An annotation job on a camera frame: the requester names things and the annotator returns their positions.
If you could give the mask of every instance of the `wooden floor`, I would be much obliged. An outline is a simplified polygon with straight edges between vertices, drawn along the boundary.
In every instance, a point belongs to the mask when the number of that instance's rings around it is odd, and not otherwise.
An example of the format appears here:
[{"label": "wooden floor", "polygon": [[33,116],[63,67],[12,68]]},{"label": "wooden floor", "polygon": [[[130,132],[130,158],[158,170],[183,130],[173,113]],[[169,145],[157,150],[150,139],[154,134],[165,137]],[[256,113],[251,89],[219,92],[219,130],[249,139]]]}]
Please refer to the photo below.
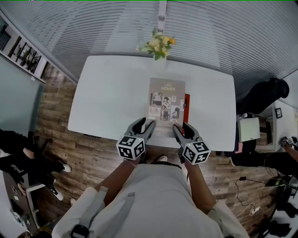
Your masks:
[{"label": "wooden floor", "polygon": [[[88,186],[101,182],[122,159],[118,157],[116,141],[93,138],[67,129],[76,85],[52,66],[47,68],[43,79],[47,84],[39,109],[36,135],[40,136],[41,143],[45,139],[53,139],[46,148],[46,156],[59,157],[72,167],[71,173],[53,173],[58,179],[57,187],[64,192],[63,201],[57,200],[47,188],[35,192],[41,216],[52,221],[69,209],[71,197],[77,199]],[[158,154],[167,154],[170,162],[179,162],[176,149],[150,147],[147,155],[153,158]],[[263,182],[271,178],[264,168],[234,167],[229,158],[216,157],[215,153],[200,167],[216,199],[223,200],[236,216],[244,209],[236,198],[236,180],[242,176]],[[237,184],[243,204],[254,202],[255,206],[262,208],[252,217],[249,216],[250,208],[238,217],[252,236],[264,216],[272,213],[272,207],[268,209],[267,205],[272,201],[269,194],[275,193],[275,190],[250,181],[238,181]]]}]

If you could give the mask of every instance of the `black jacket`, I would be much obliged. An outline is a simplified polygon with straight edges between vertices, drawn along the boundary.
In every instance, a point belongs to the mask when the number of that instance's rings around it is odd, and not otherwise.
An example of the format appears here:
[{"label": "black jacket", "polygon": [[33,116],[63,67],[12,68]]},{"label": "black jacket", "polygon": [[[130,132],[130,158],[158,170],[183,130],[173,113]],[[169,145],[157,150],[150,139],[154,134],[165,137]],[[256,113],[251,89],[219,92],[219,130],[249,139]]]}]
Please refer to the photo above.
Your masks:
[{"label": "black jacket", "polygon": [[0,158],[0,170],[9,173],[16,183],[24,182],[24,179],[12,167],[16,157],[25,156],[23,149],[31,149],[32,143],[30,140],[12,131],[3,131],[0,129],[0,149],[10,156]]}]

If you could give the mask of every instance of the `black pants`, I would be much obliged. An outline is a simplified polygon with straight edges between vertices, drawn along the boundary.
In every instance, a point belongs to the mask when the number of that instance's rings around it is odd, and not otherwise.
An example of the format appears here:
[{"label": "black pants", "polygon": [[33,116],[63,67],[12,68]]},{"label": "black pants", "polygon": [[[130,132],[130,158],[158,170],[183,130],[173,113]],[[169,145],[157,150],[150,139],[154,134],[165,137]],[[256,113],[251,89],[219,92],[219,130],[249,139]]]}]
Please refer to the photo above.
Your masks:
[{"label": "black pants", "polygon": [[13,155],[11,159],[12,164],[17,166],[19,170],[24,170],[29,176],[48,188],[51,188],[54,183],[54,178],[50,176],[50,173],[60,172],[64,169],[62,163],[51,162],[41,154],[35,154],[35,159],[29,159],[25,155]]},{"label": "black pants", "polygon": [[264,166],[276,169],[284,175],[298,175],[298,162],[289,153],[258,153],[236,154],[232,157],[234,165],[246,167]]}]

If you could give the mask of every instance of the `bouquet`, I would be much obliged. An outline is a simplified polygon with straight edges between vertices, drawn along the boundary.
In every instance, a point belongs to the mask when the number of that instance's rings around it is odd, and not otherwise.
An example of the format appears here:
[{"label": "bouquet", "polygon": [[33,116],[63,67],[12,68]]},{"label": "bouquet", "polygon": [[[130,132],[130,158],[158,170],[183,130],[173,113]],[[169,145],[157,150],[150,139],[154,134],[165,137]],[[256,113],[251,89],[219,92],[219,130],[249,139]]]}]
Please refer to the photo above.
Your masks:
[{"label": "bouquet", "polygon": [[152,31],[152,40],[146,42],[143,47],[137,47],[137,51],[154,54],[154,59],[158,60],[160,57],[167,57],[169,50],[172,48],[171,44],[176,44],[174,37],[164,36],[162,32],[157,32],[156,29]]}]

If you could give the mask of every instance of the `magazine cover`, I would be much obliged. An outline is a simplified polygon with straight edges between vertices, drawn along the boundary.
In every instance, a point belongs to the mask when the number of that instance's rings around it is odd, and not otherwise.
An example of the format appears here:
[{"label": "magazine cover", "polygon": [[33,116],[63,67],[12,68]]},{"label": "magazine cover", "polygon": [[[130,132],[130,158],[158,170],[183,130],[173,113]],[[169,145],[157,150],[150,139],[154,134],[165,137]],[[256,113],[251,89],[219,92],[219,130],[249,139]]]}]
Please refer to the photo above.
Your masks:
[{"label": "magazine cover", "polygon": [[146,117],[156,120],[152,136],[174,137],[173,124],[183,124],[184,98],[184,81],[150,78]]}]

